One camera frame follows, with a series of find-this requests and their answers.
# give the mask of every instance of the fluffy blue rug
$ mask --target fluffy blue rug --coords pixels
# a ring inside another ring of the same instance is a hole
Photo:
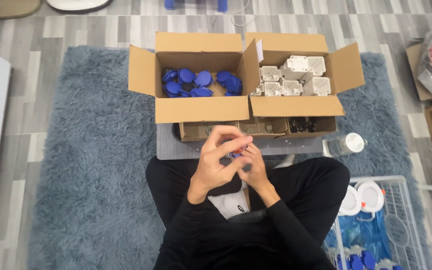
[[[353,176],[411,175],[385,60],[361,55],[366,85],[339,95],[339,130],[369,145],[341,160]],[[70,47],[45,143],[29,239],[28,269],[151,269],[164,228],[145,180],[156,153],[153,97],[127,90],[128,51]],[[427,251],[423,225],[420,236]]]

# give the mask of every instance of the laminate flooring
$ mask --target laminate flooring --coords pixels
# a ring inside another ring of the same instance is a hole
[[[13,73],[0,157],[0,270],[26,269],[27,242],[55,82],[68,46],[154,48],[156,31],[324,34],[331,52],[358,42],[387,61],[400,123],[421,183],[432,184],[432,144],[405,48],[432,29],[432,0],[114,0],[105,9],[61,15],[46,3],[34,15],[0,21],[0,56]],[[432,245],[432,192],[421,192]]]

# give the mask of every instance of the wire basket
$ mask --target wire basket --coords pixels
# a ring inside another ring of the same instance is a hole
[[[384,226],[389,238],[392,261],[404,270],[428,270],[404,176],[355,177],[351,178],[350,183],[367,181],[374,181],[386,191],[383,206]],[[339,218],[334,222],[333,232],[339,254],[344,258]],[[342,269],[349,270],[345,264],[342,264]]]

